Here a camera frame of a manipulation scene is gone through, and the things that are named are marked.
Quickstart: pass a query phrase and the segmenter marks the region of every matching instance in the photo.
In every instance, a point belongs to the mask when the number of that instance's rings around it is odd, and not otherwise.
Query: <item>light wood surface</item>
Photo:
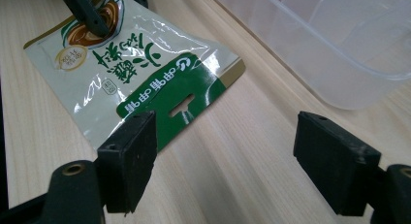
[[[213,0],[148,0],[183,30],[241,56],[245,74],[159,155],[134,214],[108,223],[369,223],[335,215],[293,157],[299,111],[327,116],[411,165],[411,82],[360,111],[333,108]],[[0,68],[10,205],[47,192],[49,177],[96,153],[22,50],[69,14],[62,0],[0,0]]]

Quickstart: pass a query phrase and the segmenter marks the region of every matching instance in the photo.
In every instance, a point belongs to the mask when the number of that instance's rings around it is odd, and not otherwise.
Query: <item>green label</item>
[[[122,118],[156,111],[158,150],[220,96],[226,87],[195,55],[181,54],[152,74],[124,102],[117,113]],[[170,111],[189,95],[194,100],[188,110],[170,117]]]

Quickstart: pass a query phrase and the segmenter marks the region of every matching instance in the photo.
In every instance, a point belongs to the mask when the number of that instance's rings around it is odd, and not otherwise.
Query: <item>wooden table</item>
[[[213,0],[148,0],[183,30],[240,55],[245,74],[160,154],[134,214],[108,223],[369,223],[335,215],[293,156],[299,111],[327,116],[411,165],[411,82],[360,111],[333,108]],[[65,19],[62,0],[0,0],[0,68],[10,206],[47,192],[49,177],[96,153],[22,50]]]

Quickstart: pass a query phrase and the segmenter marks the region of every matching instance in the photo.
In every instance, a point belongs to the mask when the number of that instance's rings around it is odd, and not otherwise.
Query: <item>snack bag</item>
[[[184,33],[134,0],[97,6],[108,36],[96,37],[71,17],[24,46],[95,149],[129,116],[156,111],[161,150],[245,69],[227,48]],[[171,113],[187,98],[187,111]]]

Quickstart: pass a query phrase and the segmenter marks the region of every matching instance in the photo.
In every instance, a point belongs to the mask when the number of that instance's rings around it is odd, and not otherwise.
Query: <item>plastic container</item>
[[[365,108],[411,78],[411,0],[217,1],[338,108]]]

